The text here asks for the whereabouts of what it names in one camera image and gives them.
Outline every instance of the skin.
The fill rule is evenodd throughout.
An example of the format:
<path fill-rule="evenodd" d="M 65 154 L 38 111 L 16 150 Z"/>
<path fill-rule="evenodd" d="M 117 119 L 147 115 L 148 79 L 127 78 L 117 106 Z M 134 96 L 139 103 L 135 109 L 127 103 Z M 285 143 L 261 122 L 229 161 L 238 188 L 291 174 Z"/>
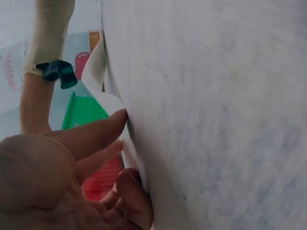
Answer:
<path fill-rule="evenodd" d="M 136 169 L 124 169 L 100 202 L 82 196 L 85 179 L 121 150 L 116 139 L 126 121 L 126 110 L 119 110 L 108 119 L 73 129 L 0 142 L 2 228 L 150 229 L 152 205 Z"/>

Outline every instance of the forearm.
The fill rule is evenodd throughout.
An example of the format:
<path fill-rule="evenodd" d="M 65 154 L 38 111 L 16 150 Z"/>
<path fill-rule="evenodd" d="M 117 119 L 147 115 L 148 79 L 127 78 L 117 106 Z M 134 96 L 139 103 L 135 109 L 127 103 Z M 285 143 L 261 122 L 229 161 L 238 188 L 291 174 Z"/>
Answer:
<path fill-rule="evenodd" d="M 48 118 L 54 82 L 43 80 L 33 73 L 24 75 L 20 100 L 20 129 L 22 134 L 50 131 Z"/>
<path fill-rule="evenodd" d="M 33 34 L 23 63 L 21 133 L 50 130 L 48 117 L 55 83 L 43 80 L 43 72 L 36 65 L 62 59 L 74 3 L 75 0 L 35 0 Z"/>

